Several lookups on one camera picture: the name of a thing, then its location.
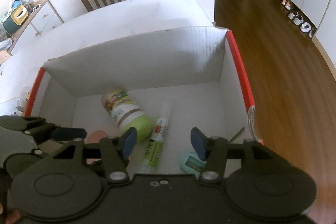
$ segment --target screw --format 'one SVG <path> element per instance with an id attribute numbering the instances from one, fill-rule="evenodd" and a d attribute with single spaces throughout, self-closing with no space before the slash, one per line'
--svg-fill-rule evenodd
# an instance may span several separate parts
<path id="1" fill-rule="evenodd" d="M 37 155 L 42 155 L 42 151 L 38 150 L 38 149 L 34 150 L 34 153 L 37 154 Z"/>
<path id="2" fill-rule="evenodd" d="M 121 171 L 112 172 L 110 174 L 110 179 L 116 180 L 116 181 L 124 180 L 126 177 L 127 177 L 127 175 L 124 172 L 121 172 Z"/>
<path id="3" fill-rule="evenodd" d="M 160 183 L 158 183 L 157 181 L 151 181 L 150 186 L 158 187 L 160 186 Z"/>
<path id="4" fill-rule="evenodd" d="M 215 171 L 205 171 L 202 173 L 202 178 L 205 180 L 215 180 L 218 179 L 219 175 Z"/>
<path id="5" fill-rule="evenodd" d="M 167 185 L 168 183 L 169 183 L 168 180 L 165 180 L 165 179 L 160 180 L 160 184 L 162 185 Z"/>

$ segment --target red trim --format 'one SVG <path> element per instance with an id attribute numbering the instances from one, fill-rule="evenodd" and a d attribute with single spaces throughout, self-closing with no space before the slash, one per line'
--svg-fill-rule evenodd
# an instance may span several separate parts
<path id="1" fill-rule="evenodd" d="M 238 73 L 238 78 L 240 82 L 241 91 L 243 93 L 243 99 L 245 103 L 246 112 L 248 112 L 250 107 L 254 106 L 254 99 L 253 99 L 251 86 L 247 78 L 244 63 L 242 61 L 242 57 L 240 56 L 235 37 L 233 36 L 233 33 L 231 30 L 227 32 L 226 38 L 229 43 L 229 47 L 230 47 L 230 50 L 233 56 L 233 61 L 235 63 L 236 70 Z"/>
<path id="2" fill-rule="evenodd" d="M 30 97 L 29 97 L 29 100 L 28 100 L 28 103 L 27 103 L 27 107 L 26 107 L 26 111 L 25 111 L 24 116 L 30 116 L 32 114 L 32 110 L 33 110 L 33 106 L 34 106 L 34 103 L 35 103 L 36 95 L 37 95 L 37 92 L 40 88 L 41 81 L 43 79 L 44 73 L 45 73 L 45 69 L 40 68 L 39 72 L 37 73 L 34 85 L 33 85 L 32 89 L 31 89 L 31 92 L 30 92 Z"/>

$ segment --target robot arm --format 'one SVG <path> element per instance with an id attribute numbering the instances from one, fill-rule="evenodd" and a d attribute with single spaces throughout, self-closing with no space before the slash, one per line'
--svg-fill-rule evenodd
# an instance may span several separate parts
<path id="1" fill-rule="evenodd" d="M 305 172 L 255 141 L 229 144 L 197 128 L 190 136 L 199 158 L 207 161 L 198 180 L 144 174 L 131 180 L 126 166 L 137 141 L 135 128 L 120 138 L 85 144 L 84 129 L 2 116 L 1 191 L 10 188 L 19 224 L 313 223 L 306 213 L 316 185 Z M 48 139 L 68 142 L 45 154 L 38 145 Z M 88 165 L 86 159 L 100 160 Z M 228 159 L 241 159 L 241 169 L 223 178 Z"/>

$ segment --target white shoe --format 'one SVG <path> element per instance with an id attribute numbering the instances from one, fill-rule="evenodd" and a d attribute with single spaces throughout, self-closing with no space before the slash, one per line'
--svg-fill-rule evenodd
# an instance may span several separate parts
<path id="1" fill-rule="evenodd" d="M 294 17 L 293 22 L 295 23 L 295 25 L 299 26 L 300 24 L 302 24 L 305 21 L 303 20 L 302 16 L 298 16 L 298 17 Z"/>
<path id="2" fill-rule="evenodd" d="M 287 10 L 293 10 L 294 9 L 294 4 L 287 1 L 285 7 L 287 8 Z"/>
<path id="3" fill-rule="evenodd" d="M 297 11 L 291 11 L 289 14 L 288 14 L 288 18 L 290 20 L 293 20 L 294 17 L 297 17 L 299 16 L 299 13 Z"/>
<path id="4" fill-rule="evenodd" d="M 309 36 L 310 38 L 313 38 L 315 32 L 316 32 L 316 28 L 312 28 L 312 29 L 310 30 L 308 36 Z"/>
<path id="5" fill-rule="evenodd" d="M 300 27 L 302 32 L 309 32 L 311 30 L 311 25 L 308 22 L 305 22 Z"/>

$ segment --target white table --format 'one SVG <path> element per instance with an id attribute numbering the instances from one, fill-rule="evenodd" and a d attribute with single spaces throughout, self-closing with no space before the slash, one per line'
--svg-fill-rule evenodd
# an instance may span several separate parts
<path id="1" fill-rule="evenodd" d="M 48 59 L 121 37 L 190 26 L 212 26 L 196 0 L 127 0 L 74 18 L 0 67 L 0 103 L 18 97 L 23 85 L 32 86 Z"/>

